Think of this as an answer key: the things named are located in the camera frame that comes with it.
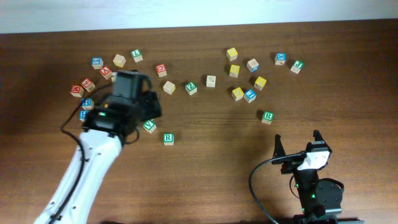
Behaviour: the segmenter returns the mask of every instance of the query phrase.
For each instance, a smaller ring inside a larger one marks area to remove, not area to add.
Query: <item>toy block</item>
[[[198,91],[198,87],[193,82],[190,82],[185,86],[185,90],[189,95],[192,95]]]
[[[112,70],[106,65],[99,72],[106,80],[112,77]]]
[[[206,81],[207,87],[216,87],[216,77],[214,75],[208,75]]]
[[[84,98],[84,99],[81,99],[81,101],[82,101],[81,107],[84,110],[94,109],[94,101],[91,98]]]
[[[296,73],[296,74],[299,74],[299,72],[301,71],[301,69],[303,68],[303,66],[304,66],[304,63],[303,63],[303,62],[301,62],[301,61],[299,61],[299,60],[296,60],[296,61],[294,62],[294,64],[293,64],[292,68],[290,69],[290,71],[292,71],[292,72],[294,72],[294,73]]]
[[[243,98],[248,102],[251,103],[254,99],[256,99],[256,93],[253,90],[249,90],[244,93]]]
[[[258,90],[262,90],[262,88],[266,85],[267,80],[262,77],[258,77],[256,82],[254,83],[254,87]]]
[[[241,89],[241,87],[238,87],[234,90],[232,90],[232,97],[234,98],[235,101],[240,100],[241,98],[243,98],[243,91]]]
[[[275,56],[275,65],[284,65],[286,62],[285,53],[277,53]]]
[[[235,60],[238,58],[238,52],[236,49],[233,47],[231,49],[228,49],[226,51],[226,57],[228,57],[229,61]]]
[[[100,57],[95,57],[91,59],[91,65],[93,66],[94,69],[101,69],[102,66],[104,65],[104,62]]]
[[[81,110],[80,111],[80,121],[85,122],[87,114],[89,113],[89,110]]]
[[[156,124],[153,121],[146,121],[142,127],[144,127],[144,129],[149,132],[149,133],[153,133],[156,129]]]
[[[246,66],[250,72],[255,72],[259,69],[259,64],[257,63],[256,59],[248,61],[248,64]]]
[[[240,69],[239,65],[231,65],[231,69],[229,70],[229,75],[231,77],[237,78],[239,74],[239,69]]]
[[[274,120],[274,114],[266,111],[264,112],[264,115],[262,116],[261,122],[266,123],[266,124],[271,124],[271,122]]]
[[[111,75],[112,83],[114,83],[116,81],[117,74],[118,74],[117,72],[112,72],[112,75]]]
[[[138,49],[137,50],[133,50],[131,52],[131,55],[132,55],[132,57],[133,57],[135,62],[139,62],[139,61],[143,60],[141,51],[139,51]]]
[[[167,75],[166,66],[164,64],[156,66],[156,72],[159,77],[163,77]]]
[[[85,90],[78,85],[72,85],[72,89],[70,90],[70,93],[75,97],[82,97],[84,92]]]
[[[81,85],[87,90],[87,91],[91,91],[95,88],[94,83],[89,80],[88,78],[86,78],[85,80],[82,81]]]
[[[116,55],[113,59],[113,63],[118,66],[123,68],[124,64],[126,63],[126,59],[122,55]]]
[[[166,84],[163,86],[163,90],[168,93],[168,94],[172,94],[175,90],[175,85],[169,81],[166,82]]]
[[[163,134],[163,143],[165,146],[174,145],[174,135],[172,133]]]

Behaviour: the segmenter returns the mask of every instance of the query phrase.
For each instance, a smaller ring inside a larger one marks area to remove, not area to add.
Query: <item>brown table surface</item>
[[[76,144],[59,131],[80,98],[69,93],[88,77],[109,83],[91,66],[100,56],[111,69],[115,54],[127,70],[153,78],[163,117],[123,148],[106,174],[88,222],[237,223],[266,221],[248,188],[255,165],[272,157],[280,134],[288,154],[305,149],[319,129],[333,149],[319,175],[345,184],[341,218],[367,223],[398,221],[398,20],[311,22],[172,29],[102,30],[0,35],[0,222],[32,223],[69,165]],[[229,62],[226,49],[238,59]],[[140,49],[135,63],[130,51]],[[276,52],[288,62],[274,65]],[[246,62],[259,70],[250,74]],[[296,75],[294,60],[305,63]],[[164,63],[167,76],[155,66]],[[228,76],[240,65],[238,78]],[[215,75],[216,87],[205,78]],[[250,104],[231,89],[267,79]],[[176,84],[172,95],[165,81]],[[189,96],[184,84],[198,93]],[[265,110],[275,114],[261,123]],[[78,115],[69,125],[80,133]],[[175,145],[164,146],[163,133]],[[265,166],[254,190],[279,218],[301,214],[289,175]]]

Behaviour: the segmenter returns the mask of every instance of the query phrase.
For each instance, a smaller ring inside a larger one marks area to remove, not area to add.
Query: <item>white backdrop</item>
[[[0,33],[398,18],[398,0],[0,0]]]

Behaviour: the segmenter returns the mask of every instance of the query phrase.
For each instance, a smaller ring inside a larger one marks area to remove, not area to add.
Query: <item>wire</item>
[[[95,96],[97,94],[97,92],[99,92],[100,90],[103,90],[103,89],[105,89],[107,87],[110,87],[111,85],[112,84],[103,85],[103,86],[99,87],[95,92],[93,92],[89,96]],[[56,212],[56,214],[51,217],[51,220],[50,220],[49,224],[53,224],[55,221],[57,221],[58,217],[61,215],[63,209],[65,208],[65,206],[67,206],[67,204],[68,204],[68,202],[70,200],[70,197],[73,195],[73,192],[75,191],[75,189],[76,189],[76,187],[77,187],[77,185],[78,185],[78,183],[80,181],[80,178],[81,178],[81,175],[83,173],[84,166],[85,166],[85,162],[86,162],[85,150],[83,148],[83,145],[82,145],[81,141],[76,136],[74,136],[72,133],[70,133],[69,131],[65,130],[65,126],[69,123],[69,121],[73,118],[73,116],[76,114],[76,112],[80,109],[80,107],[84,103],[84,101],[82,100],[80,102],[80,104],[75,108],[75,110],[72,112],[72,114],[69,116],[69,118],[61,125],[61,128],[60,128],[61,132],[63,134],[66,134],[67,136],[70,136],[79,145],[80,152],[81,152],[81,159],[80,159],[81,164],[80,164],[80,168],[79,168],[79,173],[77,174],[76,180],[73,183],[72,188],[70,189],[67,197],[65,198],[65,200],[61,204],[61,206],[58,209],[58,211]]]
[[[292,192],[292,194],[294,195],[294,197],[297,197],[298,199],[300,199],[300,198],[293,192],[293,189],[292,189],[292,180],[293,180],[293,178],[294,178],[294,175],[292,175],[292,177],[290,178],[290,181],[289,181],[290,191]]]
[[[263,165],[265,165],[265,164],[267,164],[267,163],[269,163],[269,162],[278,161],[278,160],[282,160],[282,159],[288,159],[288,158],[291,158],[291,157],[302,157],[302,156],[303,156],[303,153],[305,153],[305,152],[299,152],[299,153],[291,154],[291,155],[284,156],[284,157],[278,157],[278,158],[268,159],[268,160],[266,160],[266,161],[264,161],[264,162],[258,164],[258,165],[251,171],[251,173],[250,173],[250,176],[249,176],[249,189],[250,189],[250,193],[251,193],[251,195],[253,196],[254,201],[256,201],[256,203],[257,203],[258,206],[260,207],[260,209],[267,215],[267,217],[269,218],[269,220],[271,220],[271,222],[274,223],[274,224],[278,224],[278,222],[277,222],[277,221],[267,212],[267,210],[261,205],[261,202],[258,200],[258,198],[256,197],[256,194],[255,194],[254,191],[253,191],[253,187],[252,187],[252,184],[251,184],[253,175],[254,175],[254,173],[257,171],[258,168],[260,168],[261,166],[263,166]]]
[[[133,144],[133,143],[136,143],[136,142],[138,141],[138,139],[139,139],[139,129],[138,129],[138,126],[136,127],[136,132],[137,132],[136,140],[134,140],[134,141],[132,141],[132,142],[125,142],[124,144]]]

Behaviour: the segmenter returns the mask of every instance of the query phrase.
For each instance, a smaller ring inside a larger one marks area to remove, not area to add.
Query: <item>wooden table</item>
[[[250,171],[272,157],[275,134],[291,154],[314,129],[333,149],[320,177],[346,186],[340,217],[397,223],[397,27],[378,20],[0,35],[0,222],[32,223],[42,212],[76,147],[59,131],[80,101],[70,87],[86,77],[110,82],[91,58],[116,69],[121,54],[125,69],[153,78],[164,115],[116,159],[89,223],[265,221],[248,189]],[[230,47],[239,53],[232,62]],[[143,61],[133,61],[134,49]],[[287,53],[286,65],[274,65],[276,52]],[[260,68],[250,74],[252,58]],[[305,63],[298,75],[294,60]],[[160,63],[166,77],[157,77]],[[238,78],[228,76],[231,64],[241,66]],[[216,88],[206,87],[207,75],[217,76]],[[231,89],[248,90],[257,76],[267,79],[257,98],[235,102]],[[162,90],[166,80],[177,86],[172,95]],[[198,85],[192,96],[190,81]],[[265,110],[275,114],[271,125],[261,123]],[[80,124],[76,115],[68,128],[79,134]],[[174,146],[163,145],[166,132]],[[273,216],[289,218],[301,213],[300,202],[279,169],[261,168],[254,190]]]

